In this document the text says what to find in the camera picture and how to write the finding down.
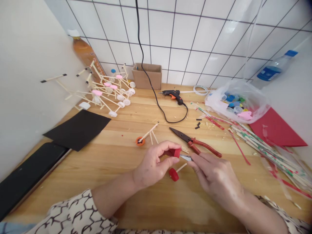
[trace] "forearm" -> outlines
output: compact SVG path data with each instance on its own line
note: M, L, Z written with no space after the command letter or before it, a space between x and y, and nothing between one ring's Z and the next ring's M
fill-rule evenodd
M118 208L138 191L132 171L91 190L94 204L105 218L111 218Z
M246 192L245 206L235 215L253 234L287 234L288 228L282 217Z

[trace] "cardboard box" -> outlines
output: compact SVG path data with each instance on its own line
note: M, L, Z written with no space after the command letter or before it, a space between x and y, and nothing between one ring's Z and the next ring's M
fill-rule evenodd
M162 89L162 66L143 63L143 67L146 73L150 77L150 81L153 85L153 88L155 90L161 90ZM136 88L152 89L147 75L142 70L141 63L136 63L133 66L132 74L133 74L134 82L136 84Z

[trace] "white tiled wall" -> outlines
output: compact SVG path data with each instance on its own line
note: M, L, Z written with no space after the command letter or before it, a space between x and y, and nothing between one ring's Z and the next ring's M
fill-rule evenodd
M66 31L77 29L93 47L106 74L141 62L135 0L45 1ZM138 6L144 63L162 65L164 83L251 82L312 35L309 0L138 0Z

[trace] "plastic bag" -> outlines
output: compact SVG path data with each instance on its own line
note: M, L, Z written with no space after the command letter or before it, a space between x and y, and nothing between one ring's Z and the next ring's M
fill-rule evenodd
M221 101L225 92L244 98L245 101L242 105L252 112L251 116L253 118L251 120L245 120L235 113L228 111L226 105L224 105L225 103ZM248 124L256 122L271 107L268 98L259 89L249 83L235 80L226 83L224 86L208 94L205 98L205 105L211 107L218 114L224 115L234 121Z

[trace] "black power cord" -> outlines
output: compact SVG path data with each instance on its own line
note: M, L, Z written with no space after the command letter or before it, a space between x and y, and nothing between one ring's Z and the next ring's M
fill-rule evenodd
M151 86L151 88L152 88L152 90L153 90L153 92L154 92L155 98L156 98L157 106L158 106L159 109L163 112L163 115L164 115L164 117L165 117L165 120L166 120L168 123L171 123L171 124L174 123L174 124L176 124L176 123L181 122L182 120L184 120L184 119L186 118L189 109L188 109L188 107L185 105L185 103L183 102L182 105L184 105L184 106L186 107L186 114L185 114L184 118L181 119L181 120L179 120L179 121L176 121L176 122L170 122L170 121L167 120L165 112L162 110L162 108L161 108L160 105L158 104L157 96L156 96L155 90L154 90L154 88L153 88L152 82L150 81L149 75L146 73L146 71L145 71L144 68L143 68L144 53L143 53L142 45L141 45L141 42L140 42L140 20L139 20L139 8L138 8L138 6L137 6L137 0L136 0L136 12L137 12L137 14L136 14L136 16L137 16L137 39L138 39L138 41L139 41L139 44L140 44L140 47L141 47L141 51L142 51L142 70L145 72L145 74L147 75L147 77L148 77L148 79L149 79L150 86Z

